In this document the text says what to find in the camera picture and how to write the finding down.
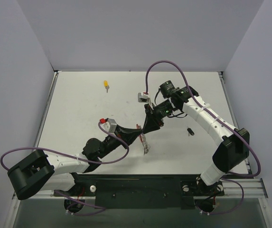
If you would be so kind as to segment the keys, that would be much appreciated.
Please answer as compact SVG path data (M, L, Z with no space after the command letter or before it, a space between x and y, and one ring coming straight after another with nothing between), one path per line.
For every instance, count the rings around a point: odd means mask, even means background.
M193 130L190 127L187 128L187 132L188 132L188 136L194 136L195 135L195 133L193 132Z

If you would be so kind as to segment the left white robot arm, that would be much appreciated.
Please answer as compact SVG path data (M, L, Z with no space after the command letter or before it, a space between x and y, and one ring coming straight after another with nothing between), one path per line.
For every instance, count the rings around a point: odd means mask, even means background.
M83 151L76 155L36 149L11 167L7 175L19 200L26 200L41 190L62 190L75 196L82 184L74 174L94 171L103 163L102 158L119 146L128 150L141 134L142 129L117 126L103 141L89 139Z

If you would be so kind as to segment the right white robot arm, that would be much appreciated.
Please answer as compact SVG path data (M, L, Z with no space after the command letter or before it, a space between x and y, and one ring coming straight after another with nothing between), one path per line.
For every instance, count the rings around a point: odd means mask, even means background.
M229 173L249 156L249 133L246 129L237 129L215 113L209 104L190 86L174 87L169 80L160 85L164 102L154 105L148 93L138 93L138 101L145 103L146 118L142 132L147 134L160 129L163 118L180 110L193 118L214 140L217 150L213 154L211 165L200 174L196 189L207 194L224 175Z

